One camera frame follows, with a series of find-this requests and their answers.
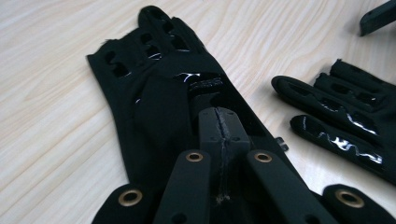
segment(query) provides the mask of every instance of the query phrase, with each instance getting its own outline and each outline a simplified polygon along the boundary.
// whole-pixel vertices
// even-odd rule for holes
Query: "glove cutout hole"
[[[184,40],[178,35],[173,35],[172,36],[171,43],[174,46],[174,48],[179,50],[179,51],[190,51],[190,49],[187,47],[187,45],[184,42]]]
[[[364,200],[361,197],[346,189],[337,190],[335,197],[349,207],[362,208],[364,206]]]
[[[353,94],[353,91],[350,88],[347,88],[339,84],[332,84],[332,89],[341,94],[351,94],[351,93]]]
[[[164,25],[163,25],[163,30],[167,33],[167,34],[171,34],[171,31],[174,30],[174,26],[172,25],[171,22],[167,21]]]
[[[162,57],[160,50],[153,45],[149,45],[149,48],[146,49],[146,54],[152,60],[160,60]]]
[[[113,74],[116,77],[126,77],[132,73],[122,63],[116,63],[116,68],[113,69]]]
[[[119,203],[122,206],[129,207],[134,206],[143,198],[143,193],[138,189],[125,190],[119,197]]]

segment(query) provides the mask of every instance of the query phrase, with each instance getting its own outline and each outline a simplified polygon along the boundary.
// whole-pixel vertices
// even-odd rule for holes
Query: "black glove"
[[[94,223],[151,223],[155,216],[167,214],[157,208],[160,202],[169,203],[162,197],[167,195],[165,188],[172,186],[172,174],[176,174],[180,167],[176,166],[177,158],[193,149],[210,155],[210,174],[203,175],[205,169],[199,169],[190,172],[188,177],[199,178],[200,184],[210,178],[210,190],[194,190],[199,185],[194,185],[193,181],[179,181],[179,184],[190,184],[190,188],[177,186],[177,189],[189,190],[189,195],[207,192],[207,196],[210,193],[213,206],[204,206],[207,211],[210,209],[212,223],[240,224],[259,217],[269,218],[262,209],[251,208],[258,206],[258,197],[250,196],[250,201],[245,199],[245,192],[254,194],[248,189],[249,183],[242,179],[246,178],[242,174],[247,170],[244,162],[250,150],[265,149],[274,153],[279,163],[285,164],[291,176],[303,185],[301,188],[311,194],[301,184],[303,180],[279,143],[186,23],[169,18],[157,7],[144,7],[139,13],[138,26],[119,40],[108,40],[88,56],[92,71],[111,106],[130,180],[129,185],[110,195]],[[184,158],[181,157],[180,162],[186,165]],[[274,189],[277,194],[284,195],[280,188]],[[177,195],[183,194],[176,194],[171,200],[176,201]],[[133,205],[124,207],[120,202],[124,198]],[[174,223],[182,223],[184,216],[188,217],[189,223],[204,223],[188,216],[205,212],[200,209],[202,204],[189,202],[187,197],[184,202],[193,209],[186,206],[183,208],[188,210],[185,214],[178,216],[175,213]],[[289,205],[286,206],[285,210],[289,211]],[[324,210],[314,205],[309,208]]]
[[[274,77],[272,85],[318,118],[293,118],[297,134],[396,184],[395,86],[341,60],[313,87],[291,77]]]

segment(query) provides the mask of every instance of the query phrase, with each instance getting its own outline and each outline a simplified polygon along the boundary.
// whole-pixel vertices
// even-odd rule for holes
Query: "glove finger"
[[[149,27],[156,41],[161,42],[161,50],[168,53],[176,51],[199,51],[203,44],[195,32],[181,19],[170,19],[157,7],[144,7],[139,14],[140,27]]]
[[[372,93],[381,92],[384,88],[392,87],[392,85],[384,82],[383,80],[374,77],[370,73],[361,70],[360,68],[344,63],[341,60],[337,60],[332,66],[330,75],[338,77],[352,83],[355,86],[359,86]]]
[[[372,142],[380,140],[371,115],[356,106],[291,77],[274,77],[272,85],[289,104]]]
[[[378,146],[308,115],[294,117],[291,128],[302,138],[383,176],[383,152]]]
[[[371,93],[341,78],[327,76],[324,73],[317,78],[314,87],[366,112],[373,112],[378,108],[384,97],[382,94]]]

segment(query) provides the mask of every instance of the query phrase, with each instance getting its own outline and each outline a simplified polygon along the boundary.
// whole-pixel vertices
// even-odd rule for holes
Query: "wood grain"
[[[136,28],[156,5],[185,21],[274,136],[307,185],[343,183],[396,217],[396,187],[298,138],[301,111],[270,85],[312,83],[337,58],[396,84],[396,26],[359,37],[361,16],[386,1],[2,1],[0,223],[90,223],[127,183],[113,119],[86,60]]]

